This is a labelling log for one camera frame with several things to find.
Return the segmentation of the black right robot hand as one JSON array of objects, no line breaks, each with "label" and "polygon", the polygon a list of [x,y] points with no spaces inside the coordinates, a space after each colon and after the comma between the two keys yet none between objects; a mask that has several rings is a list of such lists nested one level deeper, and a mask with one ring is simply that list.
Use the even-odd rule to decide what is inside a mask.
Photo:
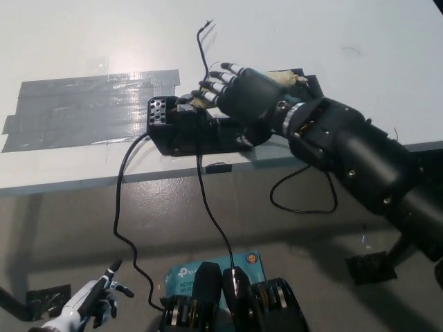
[{"label": "black right robot hand", "polygon": [[209,72],[213,80],[201,81],[200,89],[192,91],[192,96],[210,102],[238,121],[244,127],[240,140],[249,146],[261,145],[274,134],[287,137],[287,114],[300,99],[252,68],[228,62],[221,68]]}]

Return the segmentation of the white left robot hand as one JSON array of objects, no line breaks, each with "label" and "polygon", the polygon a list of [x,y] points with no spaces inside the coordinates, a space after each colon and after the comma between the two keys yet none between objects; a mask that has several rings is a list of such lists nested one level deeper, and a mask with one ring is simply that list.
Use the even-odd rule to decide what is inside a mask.
[{"label": "white left robot hand", "polygon": [[117,316],[118,303],[113,290],[119,291],[129,298],[134,293],[114,280],[120,268],[120,259],[113,262],[97,280],[87,282],[62,308],[59,316],[47,321],[41,327],[33,327],[31,331],[83,331],[88,321],[93,318],[93,328],[105,324],[109,318]]}]

